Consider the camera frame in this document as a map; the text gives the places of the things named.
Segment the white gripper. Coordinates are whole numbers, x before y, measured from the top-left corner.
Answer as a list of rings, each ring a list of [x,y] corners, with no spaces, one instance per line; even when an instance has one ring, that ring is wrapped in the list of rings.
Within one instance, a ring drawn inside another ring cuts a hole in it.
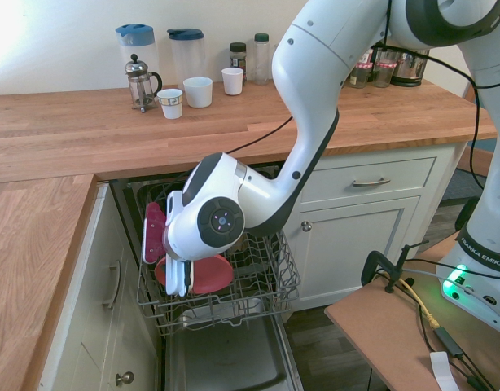
[[[193,264],[190,261],[165,259],[165,292],[169,296],[186,295],[186,287],[193,287]]]

